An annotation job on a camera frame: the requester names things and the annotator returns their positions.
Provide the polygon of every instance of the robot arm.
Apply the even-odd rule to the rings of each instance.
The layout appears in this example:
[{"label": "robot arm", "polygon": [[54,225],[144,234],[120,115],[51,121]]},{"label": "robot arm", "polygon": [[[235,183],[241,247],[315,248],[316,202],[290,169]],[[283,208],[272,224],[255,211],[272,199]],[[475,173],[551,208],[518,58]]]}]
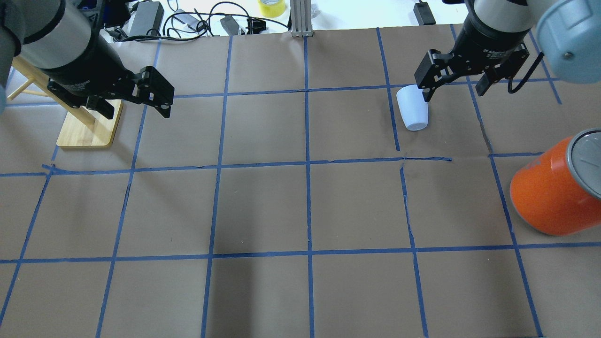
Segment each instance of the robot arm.
[{"label": "robot arm", "polygon": [[74,108],[85,106],[112,118],[114,109],[106,100],[123,99],[169,117],[174,94],[169,81],[152,66],[139,73],[127,70],[99,36],[103,25],[115,25],[108,20],[129,18],[129,1],[0,0],[0,84],[5,86],[12,57],[21,54],[50,77],[48,89]]},{"label": "robot arm", "polygon": [[447,54],[429,50],[415,72],[426,102],[438,87],[462,76],[483,74],[476,85],[479,96],[504,78],[512,80],[528,58],[523,38],[536,22],[536,40],[556,75],[574,83],[601,81],[601,1],[465,3],[469,14],[453,49]]}]

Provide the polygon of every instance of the orange can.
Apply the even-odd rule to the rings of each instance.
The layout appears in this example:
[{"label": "orange can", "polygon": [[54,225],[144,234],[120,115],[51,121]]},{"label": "orange can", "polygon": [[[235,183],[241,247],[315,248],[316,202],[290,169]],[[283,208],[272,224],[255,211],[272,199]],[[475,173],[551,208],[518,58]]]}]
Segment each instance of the orange can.
[{"label": "orange can", "polygon": [[601,224],[601,128],[564,139],[520,169],[510,194],[519,215],[549,235]]}]

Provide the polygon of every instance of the white cup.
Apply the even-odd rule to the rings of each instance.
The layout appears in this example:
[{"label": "white cup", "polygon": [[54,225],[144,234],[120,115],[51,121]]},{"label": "white cup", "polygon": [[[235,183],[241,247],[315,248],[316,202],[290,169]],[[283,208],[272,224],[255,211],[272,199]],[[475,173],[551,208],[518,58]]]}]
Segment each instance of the white cup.
[{"label": "white cup", "polygon": [[428,126],[428,103],[417,85],[401,88],[397,92],[397,101],[407,130],[420,131]]}]

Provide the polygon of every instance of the wooden base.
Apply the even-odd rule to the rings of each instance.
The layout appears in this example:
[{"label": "wooden base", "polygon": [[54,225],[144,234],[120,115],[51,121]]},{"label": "wooden base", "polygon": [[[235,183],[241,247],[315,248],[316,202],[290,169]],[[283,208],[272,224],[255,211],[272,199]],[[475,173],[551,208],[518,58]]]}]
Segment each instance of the wooden base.
[{"label": "wooden base", "polygon": [[95,111],[90,111],[90,114],[96,118],[94,123],[83,124],[75,116],[67,114],[56,144],[61,148],[109,147],[117,131],[123,102],[121,100],[109,100],[108,102],[115,107],[115,115],[112,120],[104,118]]}]

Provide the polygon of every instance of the black cable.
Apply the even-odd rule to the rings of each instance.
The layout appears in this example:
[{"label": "black cable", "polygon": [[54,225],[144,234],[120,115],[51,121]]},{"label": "black cable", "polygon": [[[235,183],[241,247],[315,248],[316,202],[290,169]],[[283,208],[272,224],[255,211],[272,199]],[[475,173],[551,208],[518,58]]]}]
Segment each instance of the black cable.
[{"label": "black cable", "polygon": [[149,30],[147,30],[146,35],[149,35],[149,33],[152,33],[153,31],[156,31],[156,34],[160,35],[160,31],[156,28],[150,28]]},{"label": "black cable", "polygon": [[534,60],[534,63],[532,63],[532,66],[530,66],[530,69],[528,69],[528,71],[526,72],[526,75],[520,81],[520,83],[517,85],[516,88],[514,88],[514,89],[511,88],[511,86],[513,85],[513,78],[509,79],[509,83],[507,84],[507,91],[510,94],[515,94],[515,93],[517,93],[518,90],[522,89],[522,87],[526,84],[526,82],[528,81],[530,76],[532,76],[532,73],[534,73],[534,70],[536,69],[538,64],[542,61],[543,56],[544,56],[543,52],[538,53],[536,60]]},{"label": "black cable", "polygon": [[[236,5],[238,7],[240,7],[242,10],[244,10],[245,14],[226,14],[226,13],[212,13],[212,11],[215,9],[215,7],[217,5],[221,5],[221,4],[233,4]],[[196,31],[187,31],[184,29],[178,29],[173,27],[173,18],[175,18],[178,15],[182,15],[182,14],[190,14],[190,15],[196,15],[199,18],[199,22],[197,24],[196,27]],[[121,28],[116,28],[114,29],[114,31],[108,31],[105,28],[105,31],[113,37],[113,41],[115,42],[122,42],[122,41],[151,41],[151,40],[169,40],[169,41],[191,41],[191,40],[196,40],[202,36],[205,36],[206,34],[210,34],[211,36],[213,35],[213,32],[211,31],[211,27],[210,27],[210,18],[212,16],[240,16],[240,17],[246,17],[247,19],[250,19],[250,21],[252,21],[252,19],[259,19],[259,20],[265,20],[265,21],[269,21],[269,22],[273,22],[273,23],[277,23],[278,25],[281,25],[283,27],[286,27],[286,29],[289,30],[288,26],[279,22],[279,21],[275,21],[272,19],[267,19],[267,18],[263,18],[263,17],[254,17],[254,16],[250,16],[248,15],[248,12],[246,11],[246,9],[244,9],[244,7],[234,3],[234,2],[230,2],[230,1],[222,1],[219,2],[217,4],[215,4],[213,6],[213,8],[211,9],[210,13],[200,13],[198,12],[196,9],[194,9],[194,12],[178,12],[178,13],[173,13],[171,15],[169,15],[162,27],[162,35],[159,32],[158,29],[149,29],[147,31],[147,34],[151,31],[156,31],[158,33],[158,35],[135,35],[135,36],[128,36],[125,31],[123,31],[123,29]],[[171,36],[171,32],[175,32],[178,36],[177,37],[172,37]],[[189,38],[183,38],[182,35],[180,33],[185,33],[185,34],[197,34],[193,37],[189,37]]]},{"label": "black cable", "polygon": [[175,6],[177,7],[176,9],[173,9],[173,7],[171,6],[171,0],[167,0],[167,6],[169,6],[169,9],[171,11],[177,11],[178,9],[180,9],[180,2],[178,0],[175,0]]},{"label": "black cable", "polygon": [[251,22],[251,23],[249,24],[249,25],[250,25],[249,29],[252,31],[252,20],[251,20],[251,15],[250,15],[250,14],[248,14],[248,11],[247,11],[247,10],[246,10],[244,7],[242,7],[241,5],[239,5],[239,4],[235,3],[235,2],[231,2],[231,1],[219,1],[218,3],[216,3],[215,5],[213,5],[213,7],[211,8],[211,10],[209,11],[209,18],[207,19],[207,23],[208,23],[208,25],[209,25],[209,32],[211,32],[211,35],[213,35],[213,31],[211,30],[211,17],[212,17],[213,15],[216,15],[216,14],[213,14],[213,10],[215,10],[215,8],[216,8],[217,6],[219,6],[219,5],[225,5],[225,4],[229,4],[229,5],[234,5],[234,6],[238,6],[238,7],[240,7],[240,8],[241,8],[241,9],[244,11],[244,13],[246,14],[246,17],[247,17],[247,18],[249,19],[249,21]]},{"label": "black cable", "polygon": [[[246,16],[246,15],[244,15],[244,14],[226,14],[226,13],[200,13],[200,12],[198,12],[196,9],[194,10],[194,12],[179,12],[179,13],[173,13],[173,14],[171,14],[171,15],[169,15],[169,16],[167,17],[167,19],[165,20],[165,23],[163,24],[163,28],[162,28],[163,35],[168,35],[168,34],[167,34],[167,27],[166,27],[166,26],[167,26],[167,24],[168,24],[169,22],[171,22],[171,26],[173,26],[173,18],[174,18],[174,17],[176,17],[176,16],[178,16],[178,15],[182,15],[182,14],[190,14],[190,15],[196,15],[196,16],[198,16],[198,18],[200,19],[200,24],[204,25],[204,27],[207,29],[207,32],[208,32],[208,33],[209,33],[211,36],[213,35],[213,32],[212,32],[212,31],[211,31],[211,29],[210,29],[209,22],[208,22],[207,20],[204,20],[204,19],[203,19],[203,17],[202,17],[202,15],[209,15],[209,16],[228,16],[228,15],[231,15],[231,16],[241,16],[241,17],[247,17],[247,16]],[[281,25],[281,26],[285,27],[287,30],[290,30],[290,28],[289,28],[289,27],[288,27],[286,24],[284,24],[284,23],[281,23],[281,22],[279,22],[279,21],[276,21],[276,20],[267,19],[267,18],[264,18],[264,17],[254,17],[254,16],[251,16],[250,18],[251,18],[251,19],[259,19],[259,20],[265,20],[265,21],[269,21],[269,22],[277,23],[278,25]]]}]

